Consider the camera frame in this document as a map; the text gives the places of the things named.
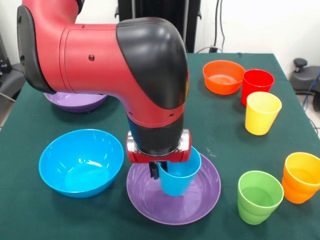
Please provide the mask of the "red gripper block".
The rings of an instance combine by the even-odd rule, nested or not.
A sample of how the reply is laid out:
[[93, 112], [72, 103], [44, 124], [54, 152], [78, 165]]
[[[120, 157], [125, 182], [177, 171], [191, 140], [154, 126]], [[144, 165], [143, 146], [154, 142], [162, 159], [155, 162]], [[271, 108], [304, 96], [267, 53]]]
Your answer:
[[126, 136], [126, 153], [131, 163], [149, 163], [150, 177], [154, 180], [159, 178], [159, 169], [156, 162], [161, 162], [162, 169], [167, 172], [170, 162], [187, 162], [192, 151], [192, 137], [188, 129], [182, 131], [177, 148], [169, 154], [160, 156], [147, 155], [137, 148], [137, 144], [129, 130]]

